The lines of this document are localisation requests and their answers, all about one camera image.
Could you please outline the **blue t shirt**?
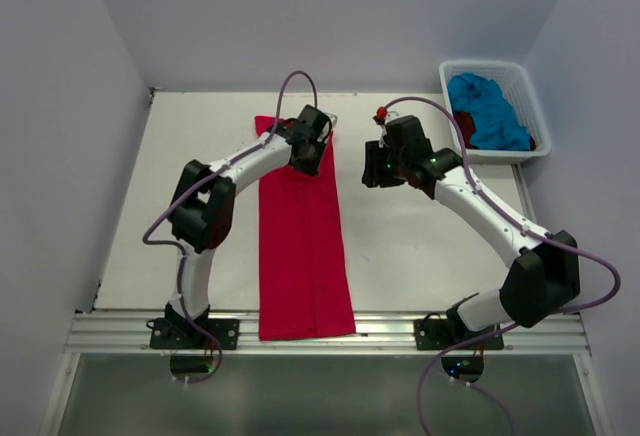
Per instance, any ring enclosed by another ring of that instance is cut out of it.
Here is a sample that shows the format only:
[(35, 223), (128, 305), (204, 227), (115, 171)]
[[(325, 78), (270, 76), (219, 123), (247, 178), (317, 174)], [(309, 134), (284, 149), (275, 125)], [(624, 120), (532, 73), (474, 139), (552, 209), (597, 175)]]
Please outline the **blue t shirt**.
[(449, 81), (447, 90), (453, 116), (456, 111), (468, 112), (474, 116), (476, 123), (479, 123), (481, 115), (497, 117), (511, 114), (517, 120), (515, 110), (494, 80), (463, 73)]

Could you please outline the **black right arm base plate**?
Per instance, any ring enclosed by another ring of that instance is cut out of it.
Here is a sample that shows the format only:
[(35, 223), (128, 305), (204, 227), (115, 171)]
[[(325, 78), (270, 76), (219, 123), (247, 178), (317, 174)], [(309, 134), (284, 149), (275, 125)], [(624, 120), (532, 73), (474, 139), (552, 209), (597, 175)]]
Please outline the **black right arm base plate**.
[(462, 341), (487, 335), (499, 328), (499, 325), (495, 325), (478, 332), (470, 331), (463, 323), (449, 319), (443, 313), (429, 313), (413, 321), (413, 335), (416, 349), (419, 351), (444, 350)]

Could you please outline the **pink red t shirt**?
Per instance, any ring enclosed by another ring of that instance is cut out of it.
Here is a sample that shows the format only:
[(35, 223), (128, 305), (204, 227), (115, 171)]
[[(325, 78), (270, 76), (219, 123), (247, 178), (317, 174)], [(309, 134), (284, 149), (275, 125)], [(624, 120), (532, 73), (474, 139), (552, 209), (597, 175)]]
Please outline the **pink red t shirt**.
[(317, 176), (275, 170), (258, 197), (259, 339), (353, 334), (333, 145)]

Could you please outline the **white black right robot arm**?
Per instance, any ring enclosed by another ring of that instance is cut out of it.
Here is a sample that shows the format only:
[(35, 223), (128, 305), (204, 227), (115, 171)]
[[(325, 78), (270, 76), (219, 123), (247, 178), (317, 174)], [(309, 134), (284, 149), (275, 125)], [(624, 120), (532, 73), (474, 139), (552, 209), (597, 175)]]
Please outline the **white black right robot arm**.
[[(379, 110), (379, 140), (365, 144), (362, 182), (369, 188), (409, 184), (461, 217), (498, 254), (508, 269), (498, 289), (475, 293), (450, 307), (445, 318), (425, 317), (430, 338), (468, 348), (481, 333), (513, 321), (531, 328), (580, 293), (576, 240), (566, 231), (544, 232), (498, 198), (481, 198), (481, 182), (453, 150), (434, 150), (419, 119)], [(543, 232), (537, 240), (533, 232)]]

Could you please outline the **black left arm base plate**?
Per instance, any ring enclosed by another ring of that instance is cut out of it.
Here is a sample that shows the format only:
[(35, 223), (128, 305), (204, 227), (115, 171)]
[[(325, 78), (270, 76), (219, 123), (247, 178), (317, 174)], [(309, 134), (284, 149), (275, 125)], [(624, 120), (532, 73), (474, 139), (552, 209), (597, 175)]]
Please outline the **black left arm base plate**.
[[(223, 350), (237, 348), (240, 321), (230, 318), (197, 320), (203, 331), (213, 336)], [(186, 328), (172, 325), (166, 318), (156, 318), (146, 322), (151, 331), (149, 347), (157, 350), (196, 350), (211, 348), (211, 340), (201, 331), (186, 324)]]

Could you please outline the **aluminium mounting rail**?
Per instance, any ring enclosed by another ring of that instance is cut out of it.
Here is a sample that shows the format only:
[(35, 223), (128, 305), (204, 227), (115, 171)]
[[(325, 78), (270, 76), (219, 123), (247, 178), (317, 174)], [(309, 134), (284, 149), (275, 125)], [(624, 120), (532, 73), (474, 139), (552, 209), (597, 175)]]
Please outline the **aluminium mounting rail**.
[(97, 310), (74, 316), (67, 353), (224, 355), (575, 355), (589, 345), (578, 316), (549, 316), (530, 329), (506, 320), (478, 331), (446, 333), (435, 312), (427, 328), (418, 312), (349, 312), (346, 316), (301, 316), (275, 320), (258, 311), (194, 314), (191, 320), (164, 308)]

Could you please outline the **dark red t shirt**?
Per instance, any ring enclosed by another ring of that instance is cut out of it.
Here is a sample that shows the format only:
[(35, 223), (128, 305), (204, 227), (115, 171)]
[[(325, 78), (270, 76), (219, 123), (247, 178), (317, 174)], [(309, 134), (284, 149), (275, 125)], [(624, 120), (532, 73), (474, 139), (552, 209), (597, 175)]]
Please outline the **dark red t shirt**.
[(481, 115), (479, 123), (468, 112), (454, 113), (464, 145), (467, 149), (484, 151), (533, 151), (537, 148), (535, 139), (528, 129), (516, 118), (506, 116), (486, 117)]

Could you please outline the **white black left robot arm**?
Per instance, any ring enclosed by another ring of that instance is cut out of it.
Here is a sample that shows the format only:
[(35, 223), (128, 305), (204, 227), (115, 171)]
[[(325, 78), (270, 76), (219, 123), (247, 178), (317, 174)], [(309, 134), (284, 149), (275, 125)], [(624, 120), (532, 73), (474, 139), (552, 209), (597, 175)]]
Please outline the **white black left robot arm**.
[(204, 164), (185, 165), (168, 215), (174, 241), (181, 245), (173, 295), (155, 337), (176, 349), (213, 347), (207, 295), (216, 249), (228, 236), (236, 197), (275, 170), (319, 173), (337, 118), (310, 105), (300, 115), (273, 123), (247, 148)]

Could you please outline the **white plastic laundry basket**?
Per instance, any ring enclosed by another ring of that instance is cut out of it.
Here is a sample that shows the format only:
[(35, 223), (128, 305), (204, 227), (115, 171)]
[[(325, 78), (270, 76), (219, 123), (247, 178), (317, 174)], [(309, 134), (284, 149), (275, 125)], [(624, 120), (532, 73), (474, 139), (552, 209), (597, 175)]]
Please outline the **white plastic laundry basket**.
[(462, 132), (454, 119), (450, 124), (450, 129), (456, 152), (466, 150), (469, 162), (472, 164), (506, 165), (516, 165), (533, 157), (543, 157), (550, 152), (551, 138), (543, 112), (531, 80), (522, 66), (512, 62), (493, 60), (450, 60), (442, 62), (439, 67), (440, 80), (445, 107), (451, 114), (447, 84), (454, 76), (463, 73), (472, 73), (497, 82), (503, 96), (515, 110), (517, 120), (521, 125), (527, 127), (530, 135), (535, 139), (537, 148), (533, 151), (467, 149), (464, 145)]

